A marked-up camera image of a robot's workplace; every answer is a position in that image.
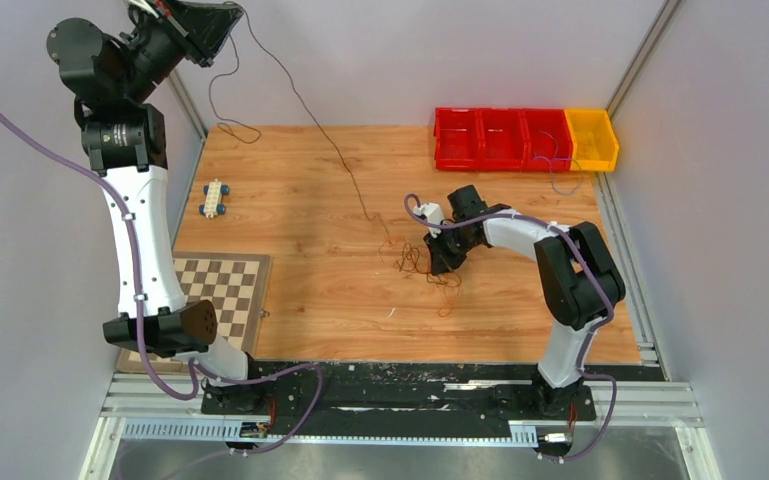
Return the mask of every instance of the chessboard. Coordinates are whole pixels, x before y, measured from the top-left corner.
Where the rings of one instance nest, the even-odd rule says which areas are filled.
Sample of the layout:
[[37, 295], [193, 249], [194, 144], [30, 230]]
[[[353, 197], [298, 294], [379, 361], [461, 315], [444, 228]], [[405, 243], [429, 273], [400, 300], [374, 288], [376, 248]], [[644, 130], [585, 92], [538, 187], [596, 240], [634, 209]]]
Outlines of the chessboard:
[[[234, 348], [251, 352], [257, 341], [271, 259], [268, 255], [176, 253], [175, 272], [187, 302], [210, 300], [219, 320], [217, 333]], [[149, 355], [158, 373], [186, 373], [177, 360]], [[122, 350], [116, 369], [145, 373], [140, 354]]]

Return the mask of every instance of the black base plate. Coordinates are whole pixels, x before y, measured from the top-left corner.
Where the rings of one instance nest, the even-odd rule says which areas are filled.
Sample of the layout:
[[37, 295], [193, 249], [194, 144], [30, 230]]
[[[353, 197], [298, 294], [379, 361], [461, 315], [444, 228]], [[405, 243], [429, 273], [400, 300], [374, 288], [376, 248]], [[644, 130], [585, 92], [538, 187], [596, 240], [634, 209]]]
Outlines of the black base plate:
[[[257, 362], [256, 366], [262, 375], [268, 375], [296, 364]], [[444, 388], [446, 383], [468, 383], [469, 380], [527, 379], [533, 365], [346, 362], [321, 366], [325, 376], [322, 396], [299, 430], [300, 435], [507, 438], [510, 436], [508, 420], [566, 421], [569, 418], [568, 408], [556, 416], [541, 414], [530, 400], [534, 395], [530, 385], [501, 384], [450, 391]], [[639, 374], [622, 377], [640, 379]], [[276, 422], [270, 433], [286, 434], [295, 426], [316, 391], [316, 382], [313, 372], [303, 371], [254, 387], [259, 389], [256, 394], [277, 400]], [[573, 403], [579, 420], [596, 418], [588, 387], [579, 390]], [[205, 396], [202, 413], [268, 415], [268, 402], [254, 410], [251, 404], [251, 398], [235, 402], [226, 396], [219, 402], [215, 397]]]

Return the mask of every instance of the floor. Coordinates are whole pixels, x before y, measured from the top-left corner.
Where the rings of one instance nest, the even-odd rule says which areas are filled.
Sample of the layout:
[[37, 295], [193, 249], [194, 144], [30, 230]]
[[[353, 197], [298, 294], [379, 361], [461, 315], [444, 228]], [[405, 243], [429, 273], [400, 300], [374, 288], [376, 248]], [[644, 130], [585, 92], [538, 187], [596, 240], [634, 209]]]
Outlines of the floor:
[[[328, 128], [357, 179], [365, 215], [333, 147], [315, 127], [267, 127], [253, 145], [215, 129], [196, 174], [176, 251], [265, 254], [273, 258], [254, 355], [262, 359], [418, 362], [536, 362], [551, 317], [537, 267], [503, 249], [477, 248], [460, 287], [400, 272], [405, 243], [422, 236], [402, 206], [406, 193], [444, 206], [474, 184], [489, 203], [546, 220], [601, 226], [590, 179], [570, 196], [544, 173], [453, 173], [433, 166], [426, 127]], [[245, 130], [236, 133], [247, 138]], [[558, 175], [568, 191], [578, 173]], [[231, 187], [227, 214], [198, 213], [202, 188]], [[589, 362], [639, 363], [624, 304], [596, 337]]]
[[[580, 425], [576, 442], [587, 444], [595, 428]], [[120, 444], [119, 465], [110, 479], [161, 478], [237, 480], [304, 478], [307, 480], [385, 480], [391, 478], [500, 480], [610, 478], [612, 480], [685, 480], [687, 468], [675, 430], [632, 427], [613, 429], [594, 453], [577, 462], [555, 465], [534, 452], [505, 447], [287, 444], [269, 455], [222, 458], [186, 469], [199, 458], [225, 450], [222, 444], [169, 440]]]

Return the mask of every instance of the black wire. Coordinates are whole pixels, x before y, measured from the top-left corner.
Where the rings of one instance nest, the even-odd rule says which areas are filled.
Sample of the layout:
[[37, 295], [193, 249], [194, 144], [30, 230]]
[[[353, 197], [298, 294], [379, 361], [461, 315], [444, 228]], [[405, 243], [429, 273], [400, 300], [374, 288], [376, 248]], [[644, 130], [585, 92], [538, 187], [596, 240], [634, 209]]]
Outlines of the black wire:
[[[234, 120], [233, 118], [225, 118], [221, 115], [219, 115], [219, 112], [216, 111], [216, 104], [213, 102], [213, 84], [216, 83], [217, 80], [223, 77], [230, 77], [233, 76], [235, 73], [240, 71], [240, 54], [237, 52], [237, 43], [234, 41], [234, 37], [229, 36], [228, 38], [231, 39], [231, 46], [234, 47], [234, 59], [236, 60], [237, 64], [234, 66], [234, 69], [227, 73], [220, 73], [219, 75], [213, 77], [210, 80], [210, 85], [207, 87], [207, 99], [210, 101], [210, 108], [213, 110], [213, 115], [216, 116], [220, 121], [216, 124], [217, 127], [219, 127], [220, 130], [227, 133], [228, 135], [231, 135], [232, 137], [236, 138], [242, 143], [245, 143], [246, 145], [251, 145], [258, 140], [260, 140], [260, 137], [263, 136], [263, 132], [260, 130], [246, 125], [243, 122], [240, 122], [238, 120]], [[240, 137], [236, 133], [234, 133], [234, 129], [231, 128], [230, 123], [233, 123], [235, 125], [239, 125], [245, 129], [251, 130], [257, 134], [256, 137], [254, 137], [253, 140], [246, 140], [243, 137]]]
[[[324, 128], [322, 128], [322, 124], [319, 123], [319, 120], [316, 118], [316, 115], [314, 115], [313, 112], [310, 111], [310, 108], [307, 106], [307, 102], [305, 102], [305, 100], [302, 97], [301, 93], [299, 93], [298, 89], [296, 88], [296, 81], [295, 81], [295, 79], [293, 79], [293, 75], [290, 73], [289, 70], [287, 70], [287, 67], [284, 66], [284, 63], [281, 62], [281, 60], [279, 60], [278, 57], [276, 57], [272, 52], [270, 52], [269, 49], [264, 47], [262, 43], [260, 43], [260, 40], [258, 40], [257, 35], [254, 34], [254, 29], [252, 29], [252, 26], [251, 26], [251, 15], [249, 15], [249, 12], [245, 8], [243, 8], [243, 7], [240, 7], [240, 8], [242, 8], [243, 15], [245, 15], [245, 17], [246, 17], [246, 25], [248, 25], [248, 27], [249, 27], [249, 33], [251, 34], [251, 37], [252, 37], [252, 40], [254, 40], [254, 43], [257, 44], [257, 46], [263, 51], [263, 53], [265, 53], [265, 54], [269, 55], [270, 57], [272, 57], [272, 60], [275, 60], [275, 63], [277, 63], [278, 66], [281, 67], [281, 70], [284, 70], [284, 73], [287, 75], [287, 78], [290, 80], [290, 88], [293, 89], [293, 93], [296, 94], [296, 98], [299, 99], [299, 103], [302, 104], [302, 107], [304, 107], [304, 109], [307, 112], [308, 116], [310, 116], [310, 119], [313, 120], [313, 123], [315, 123], [316, 127], [319, 128], [319, 131], [322, 132], [322, 136], [324, 136], [325, 139], [328, 140], [329, 143], [331, 143], [331, 146], [334, 147], [334, 150], [337, 152], [337, 155], [340, 157], [340, 162], [343, 164], [343, 168], [346, 170], [346, 172], [349, 173], [349, 176], [352, 178], [352, 184], [355, 187], [355, 192], [357, 192], [358, 201], [360, 202], [361, 209], [363, 210], [363, 216], [366, 217], [366, 219], [369, 222], [374, 222], [375, 218], [378, 218], [381, 221], [381, 226], [384, 227], [384, 231], [387, 233], [387, 237], [389, 237], [390, 236], [390, 230], [387, 228], [387, 224], [384, 223], [384, 219], [381, 218], [381, 215], [380, 214], [376, 214], [375, 216], [370, 216], [369, 215], [369, 212], [366, 209], [366, 202], [363, 201], [363, 194], [361, 193], [360, 187], [358, 186], [357, 178], [355, 178], [354, 172], [352, 171], [351, 168], [349, 168], [348, 163], [346, 163], [346, 158], [343, 156], [343, 152], [340, 151], [340, 147], [337, 146], [337, 143], [334, 142], [334, 140], [331, 138], [331, 136], [328, 135], [328, 133], [325, 131]], [[234, 44], [234, 54], [236, 55], [236, 53], [237, 53], [237, 46], [236, 46], [236, 44]], [[237, 68], [234, 70], [234, 72], [236, 72], [239, 69], [239, 67], [240, 67], [240, 58], [238, 56], [237, 57]], [[240, 122], [234, 122], [234, 123], [237, 123], [238, 125], [242, 125], [242, 126], [244, 126], [246, 128], [249, 128], [251, 130], [255, 130], [254, 128], [249, 127], [248, 125], [243, 125]], [[255, 139], [252, 142], [244, 142], [244, 143], [254, 143], [255, 141], [257, 141], [257, 139]]]

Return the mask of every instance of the tangled wire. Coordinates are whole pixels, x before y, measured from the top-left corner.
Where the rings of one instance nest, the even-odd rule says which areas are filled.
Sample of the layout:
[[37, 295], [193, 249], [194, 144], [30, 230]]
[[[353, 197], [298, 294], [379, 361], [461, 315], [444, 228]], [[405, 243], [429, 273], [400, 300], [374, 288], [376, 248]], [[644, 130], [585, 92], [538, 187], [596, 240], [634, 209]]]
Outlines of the tangled wire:
[[440, 317], [449, 316], [454, 310], [455, 299], [460, 295], [462, 283], [461, 276], [455, 272], [432, 275], [430, 258], [425, 262], [424, 266], [420, 266], [424, 249], [413, 246], [402, 236], [388, 237], [387, 240], [378, 247], [378, 258], [380, 258], [382, 262], [384, 261], [384, 258], [381, 255], [381, 250], [385, 246], [394, 248], [400, 244], [402, 245], [401, 256], [393, 262], [393, 267], [398, 269], [399, 272], [404, 273], [405, 278], [410, 278], [413, 274], [425, 275], [426, 282], [442, 288], [444, 303], [437, 309], [437, 315]]

